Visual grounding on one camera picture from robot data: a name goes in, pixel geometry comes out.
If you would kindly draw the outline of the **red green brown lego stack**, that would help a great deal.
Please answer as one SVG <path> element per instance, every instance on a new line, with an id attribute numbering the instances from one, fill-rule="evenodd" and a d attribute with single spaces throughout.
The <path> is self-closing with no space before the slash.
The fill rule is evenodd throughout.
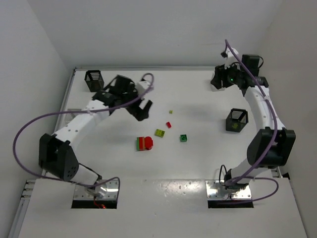
<path id="1" fill-rule="evenodd" d="M 136 149 L 137 151 L 151 150 L 153 148 L 154 142 L 150 136 L 137 137 L 136 139 Z"/>

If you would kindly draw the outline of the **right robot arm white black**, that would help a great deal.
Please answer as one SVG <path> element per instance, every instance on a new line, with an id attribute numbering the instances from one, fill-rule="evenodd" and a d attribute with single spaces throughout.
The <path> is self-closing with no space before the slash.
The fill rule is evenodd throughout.
<path id="1" fill-rule="evenodd" d="M 215 67 L 211 85 L 217 90 L 236 85 L 250 106 L 257 128 L 257 134 L 247 148 L 246 159 L 224 176 L 224 186 L 233 189 L 245 187 L 266 170 L 284 166 L 296 134 L 278 118 L 269 96 L 268 81 L 259 76 L 262 57 L 243 55 L 238 61 L 230 52 L 221 55 L 226 62 Z"/>

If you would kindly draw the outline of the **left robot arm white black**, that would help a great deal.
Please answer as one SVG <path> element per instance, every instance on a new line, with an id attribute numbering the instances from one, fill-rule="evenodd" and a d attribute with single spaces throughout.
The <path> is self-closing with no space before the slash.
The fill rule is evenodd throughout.
<path id="1" fill-rule="evenodd" d="M 102 184 L 101 176 L 80 164 L 75 151 L 81 141 L 113 112 L 125 108 L 137 121 L 149 117 L 152 101 L 141 108 L 144 95 L 152 91 L 154 81 L 142 78 L 134 83 L 130 78 L 117 75 L 105 88 L 94 94 L 76 117 L 54 134 L 44 134 L 39 141 L 39 166 L 54 179 L 84 187 Z"/>

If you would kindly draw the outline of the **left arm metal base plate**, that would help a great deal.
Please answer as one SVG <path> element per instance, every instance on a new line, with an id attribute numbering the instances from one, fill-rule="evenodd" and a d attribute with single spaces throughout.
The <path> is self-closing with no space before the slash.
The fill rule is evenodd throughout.
<path id="1" fill-rule="evenodd" d="M 119 185 L 117 178 L 91 188 L 76 185 L 73 200 L 88 201 L 94 198 L 98 201 L 115 200 L 118 196 Z"/>

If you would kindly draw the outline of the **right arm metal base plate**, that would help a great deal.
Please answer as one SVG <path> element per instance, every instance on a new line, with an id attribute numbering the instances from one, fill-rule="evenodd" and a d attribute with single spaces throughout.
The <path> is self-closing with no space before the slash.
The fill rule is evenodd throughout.
<path id="1" fill-rule="evenodd" d="M 227 188 L 222 183 L 222 180 L 205 180 L 208 201 L 242 201 L 252 199 L 249 184 Z"/>

